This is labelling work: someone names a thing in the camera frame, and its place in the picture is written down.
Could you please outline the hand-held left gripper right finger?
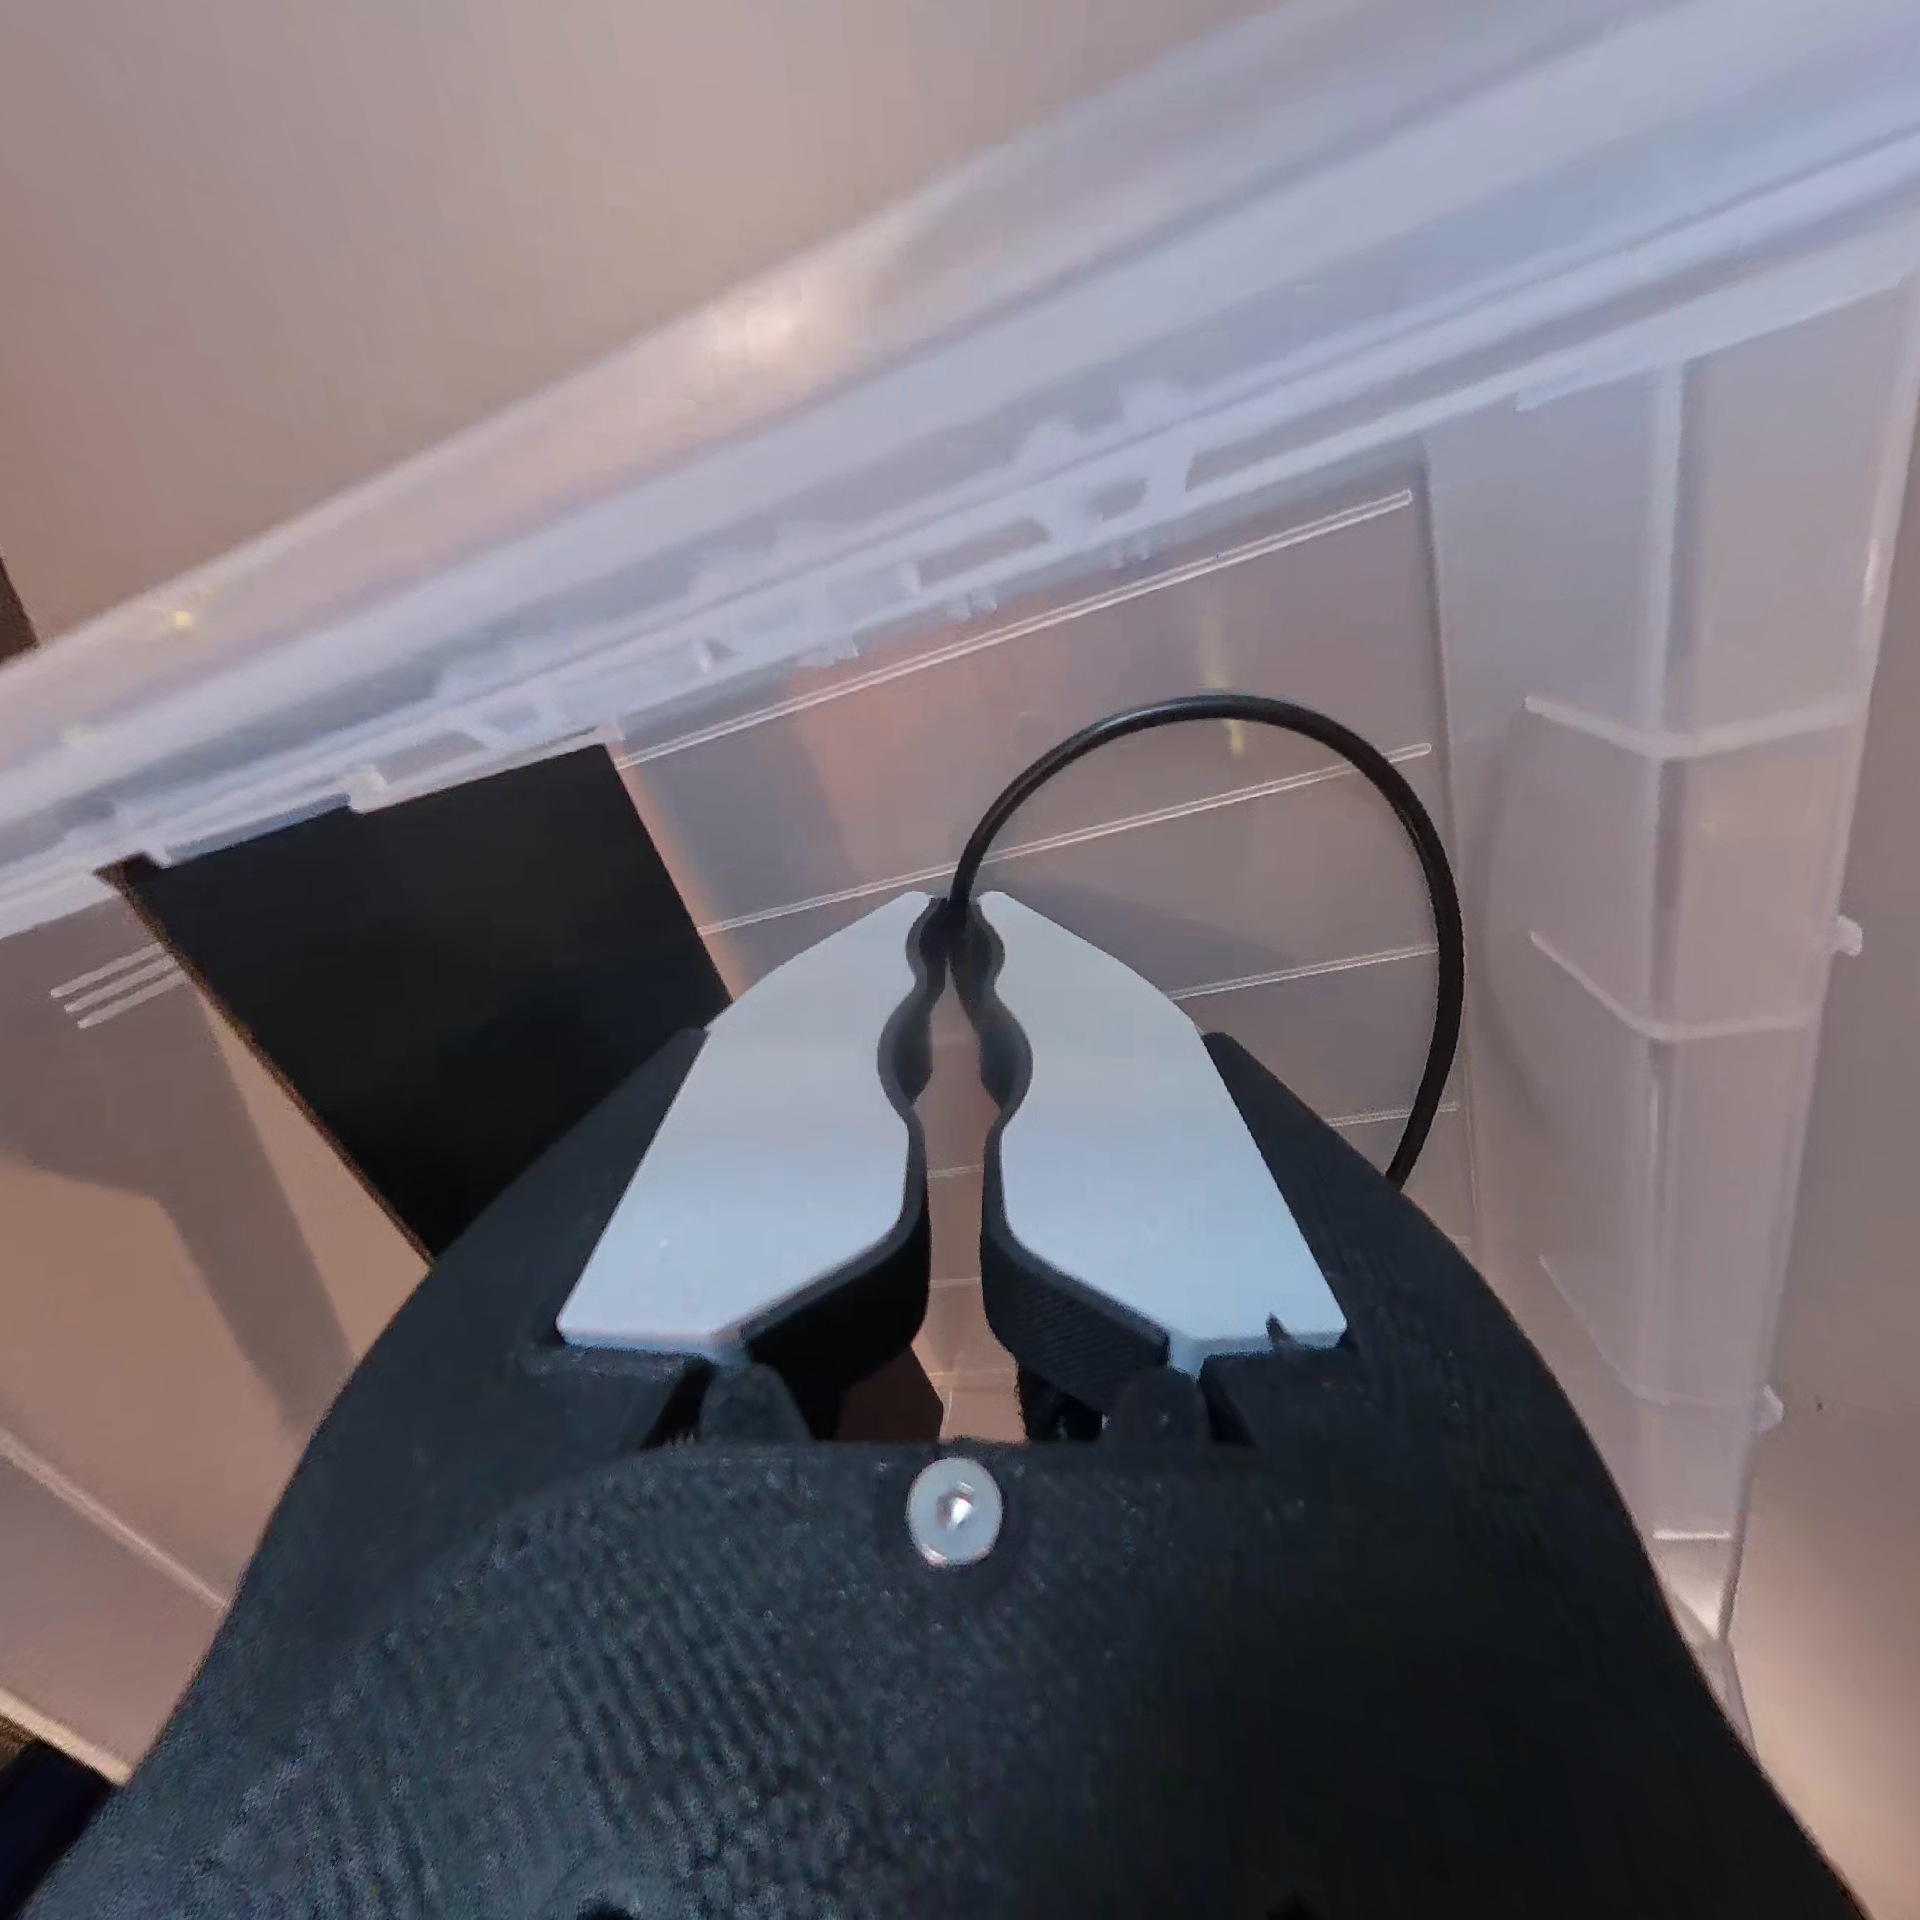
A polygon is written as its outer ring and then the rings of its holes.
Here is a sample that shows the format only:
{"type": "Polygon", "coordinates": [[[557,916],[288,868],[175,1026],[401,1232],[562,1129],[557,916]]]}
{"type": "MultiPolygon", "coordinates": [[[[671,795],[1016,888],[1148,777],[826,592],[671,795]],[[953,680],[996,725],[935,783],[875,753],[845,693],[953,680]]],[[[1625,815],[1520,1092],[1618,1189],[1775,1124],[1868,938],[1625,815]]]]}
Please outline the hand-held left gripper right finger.
{"type": "Polygon", "coordinates": [[[981,1294],[1019,1367],[1199,1378],[1216,1357],[1336,1348],[1348,1318],[1194,1019],[1013,894],[974,897],[962,932],[996,1105],[981,1294]]]}

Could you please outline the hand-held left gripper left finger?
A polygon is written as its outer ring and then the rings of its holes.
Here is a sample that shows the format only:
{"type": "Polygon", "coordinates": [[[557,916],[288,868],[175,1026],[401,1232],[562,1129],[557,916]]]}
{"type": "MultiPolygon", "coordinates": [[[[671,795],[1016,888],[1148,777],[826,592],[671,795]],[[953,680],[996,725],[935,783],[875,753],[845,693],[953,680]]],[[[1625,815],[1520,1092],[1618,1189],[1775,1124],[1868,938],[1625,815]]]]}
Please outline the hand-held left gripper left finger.
{"type": "Polygon", "coordinates": [[[741,1364],[924,1220],[939,909],[906,889],[709,1023],[557,1315],[565,1343],[741,1364]]]}

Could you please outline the clear plastic storage bin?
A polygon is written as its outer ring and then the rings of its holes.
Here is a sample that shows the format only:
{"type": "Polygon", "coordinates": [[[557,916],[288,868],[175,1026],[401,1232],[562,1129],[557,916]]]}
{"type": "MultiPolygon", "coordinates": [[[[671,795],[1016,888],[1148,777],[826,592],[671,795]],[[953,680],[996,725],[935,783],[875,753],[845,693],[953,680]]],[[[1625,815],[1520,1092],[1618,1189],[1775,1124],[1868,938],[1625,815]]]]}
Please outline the clear plastic storage bin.
{"type": "Polygon", "coordinates": [[[5,666],[5,1729],[120,1780],[426,1254],[112,881],[611,752],[729,995],[1136,703],[1434,808],[1410,1197],[1733,1618],[1917,436],[1917,3],[1280,3],[5,666]]]}

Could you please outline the black flat panel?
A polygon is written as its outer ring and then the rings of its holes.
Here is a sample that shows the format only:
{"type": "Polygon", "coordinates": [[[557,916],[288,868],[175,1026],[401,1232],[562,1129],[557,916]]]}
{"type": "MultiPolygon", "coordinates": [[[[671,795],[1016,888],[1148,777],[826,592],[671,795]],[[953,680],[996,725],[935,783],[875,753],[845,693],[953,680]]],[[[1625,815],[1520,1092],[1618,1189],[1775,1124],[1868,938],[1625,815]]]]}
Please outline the black flat panel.
{"type": "Polygon", "coordinates": [[[111,879],[428,1258],[730,1001],[602,746],[111,879]]]}

